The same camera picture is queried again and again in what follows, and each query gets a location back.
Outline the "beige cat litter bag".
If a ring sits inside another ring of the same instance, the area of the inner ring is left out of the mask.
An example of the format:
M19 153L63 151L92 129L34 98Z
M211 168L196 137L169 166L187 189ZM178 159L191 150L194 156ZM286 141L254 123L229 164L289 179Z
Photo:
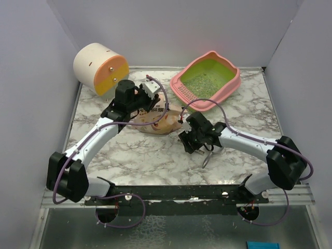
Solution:
M137 130L149 134L167 135L176 130L179 130L182 125L179 124L178 117L182 111L182 108L178 105L171 104L169 102L168 110L166 114L158 121L165 107L165 97L163 93L159 93L160 101L150 111L146 112L143 109L139 111L139 114L133 119L134 123L151 123L147 126L134 126Z

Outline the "grey metal scoop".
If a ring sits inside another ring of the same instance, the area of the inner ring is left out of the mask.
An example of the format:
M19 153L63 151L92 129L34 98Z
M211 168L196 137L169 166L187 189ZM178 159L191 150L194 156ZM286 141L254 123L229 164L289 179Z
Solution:
M209 151L208 152L206 158L204 159L204 161L202 163L202 168L203 169L208 165L208 163L209 163L209 161L210 161L210 159L212 158L213 155L214 155L213 151Z

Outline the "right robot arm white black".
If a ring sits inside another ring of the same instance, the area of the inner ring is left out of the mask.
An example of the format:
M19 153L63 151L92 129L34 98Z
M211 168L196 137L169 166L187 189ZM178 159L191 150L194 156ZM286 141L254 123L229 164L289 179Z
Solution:
M192 154L204 145L231 148L249 154L267 164L267 170L250 174L238 187L242 202L250 203L258 194L272 188L291 190L307 167L293 140L287 136L265 139L240 133L223 122L212 124L200 112L180 117L184 131L179 139L185 152Z

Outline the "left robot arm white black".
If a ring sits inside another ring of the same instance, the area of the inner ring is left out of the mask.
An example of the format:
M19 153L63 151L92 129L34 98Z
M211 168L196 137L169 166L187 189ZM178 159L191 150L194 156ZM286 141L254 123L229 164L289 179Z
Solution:
M101 113L94 128L78 143L63 153L54 152L48 163L46 187L65 200L78 202L84 197L96 197L102 204L113 202L112 183L87 176L87 168L102 147L121 130L131 124L131 115L141 109L149 112L159 102L158 92L162 84L148 76L148 81L136 86L131 80L121 80L115 89L115 97Z

